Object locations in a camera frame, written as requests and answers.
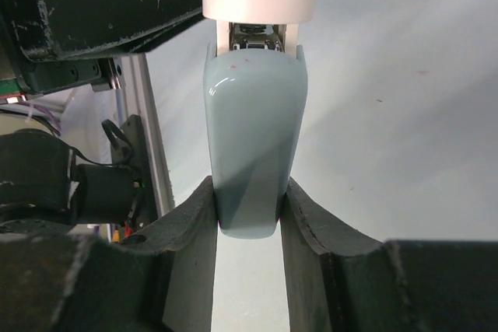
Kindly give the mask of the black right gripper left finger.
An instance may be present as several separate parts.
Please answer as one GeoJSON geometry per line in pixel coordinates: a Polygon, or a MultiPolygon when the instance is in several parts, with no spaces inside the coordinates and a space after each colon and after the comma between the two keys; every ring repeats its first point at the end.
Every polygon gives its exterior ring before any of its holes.
{"type": "Polygon", "coordinates": [[[212,179],[121,244],[1,241],[3,331],[208,331],[218,223],[212,179]]]}

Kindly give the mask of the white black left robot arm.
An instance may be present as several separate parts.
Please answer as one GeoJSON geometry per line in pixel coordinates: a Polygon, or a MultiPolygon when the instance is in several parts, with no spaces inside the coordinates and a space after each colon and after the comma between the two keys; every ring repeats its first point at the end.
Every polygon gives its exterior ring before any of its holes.
{"type": "Polygon", "coordinates": [[[1,230],[135,232],[172,210],[146,54],[201,22],[202,0],[1,0],[1,105],[90,87],[117,93],[101,122],[110,162],[85,157],[52,120],[1,138],[1,230]]]}

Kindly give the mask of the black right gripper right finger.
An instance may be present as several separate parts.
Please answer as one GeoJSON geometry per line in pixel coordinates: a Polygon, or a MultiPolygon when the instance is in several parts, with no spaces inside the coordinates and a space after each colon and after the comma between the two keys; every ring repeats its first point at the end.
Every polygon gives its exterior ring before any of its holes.
{"type": "Polygon", "coordinates": [[[497,245],[377,241],[289,182],[280,217],[293,331],[495,331],[497,245]]]}

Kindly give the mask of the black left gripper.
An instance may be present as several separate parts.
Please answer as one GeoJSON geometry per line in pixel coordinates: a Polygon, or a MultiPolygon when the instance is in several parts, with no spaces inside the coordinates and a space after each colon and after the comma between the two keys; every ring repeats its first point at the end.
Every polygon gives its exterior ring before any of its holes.
{"type": "Polygon", "coordinates": [[[1,0],[1,92],[114,84],[117,58],[150,52],[202,19],[202,0],[1,0]]]}

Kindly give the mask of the light blue white stapler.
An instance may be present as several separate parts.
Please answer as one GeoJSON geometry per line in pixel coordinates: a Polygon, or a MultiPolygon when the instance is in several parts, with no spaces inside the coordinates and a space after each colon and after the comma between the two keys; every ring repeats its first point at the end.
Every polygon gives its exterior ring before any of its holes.
{"type": "Polygon", "coordinates": [[[216,24],[203,93],[219,227],[271,236],[289,182],[308,74],[299,28],[316,0],[202,0],[216,24]]]}

